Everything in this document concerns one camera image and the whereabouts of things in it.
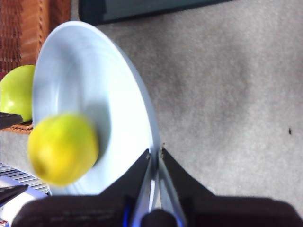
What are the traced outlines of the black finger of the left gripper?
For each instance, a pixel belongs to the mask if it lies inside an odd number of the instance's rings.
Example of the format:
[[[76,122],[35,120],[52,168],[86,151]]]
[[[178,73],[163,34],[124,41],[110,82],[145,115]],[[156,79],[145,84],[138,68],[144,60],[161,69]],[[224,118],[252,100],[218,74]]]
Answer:
[[[3,187],[0,189],[0,205],[4,206],[13,198],[19,196],[21,193],[28,189],[28,185],[15,185],[9,187]]]
[[[23,118],[19,114],[13,113],[0,113],[0,129],[9,128],[12,125],[19,124],[23,122]]]

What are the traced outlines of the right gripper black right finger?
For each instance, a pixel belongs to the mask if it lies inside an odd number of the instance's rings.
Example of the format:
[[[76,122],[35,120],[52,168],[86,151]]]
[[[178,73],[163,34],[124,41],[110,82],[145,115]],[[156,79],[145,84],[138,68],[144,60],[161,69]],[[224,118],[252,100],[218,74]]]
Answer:
[[[190,174],[164,148],[160,151],[160,195],[181,227],[301,227],[303,219],[285,201],[219,196]]]

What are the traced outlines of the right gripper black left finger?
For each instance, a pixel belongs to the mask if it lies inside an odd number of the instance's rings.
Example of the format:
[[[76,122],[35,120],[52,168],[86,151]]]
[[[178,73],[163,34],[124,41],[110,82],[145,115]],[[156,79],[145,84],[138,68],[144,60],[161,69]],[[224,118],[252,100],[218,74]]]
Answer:
[[[149,211],[151,156],[135,163],[98,195],[48,196],[26,203],[14,227],[131,227]]]

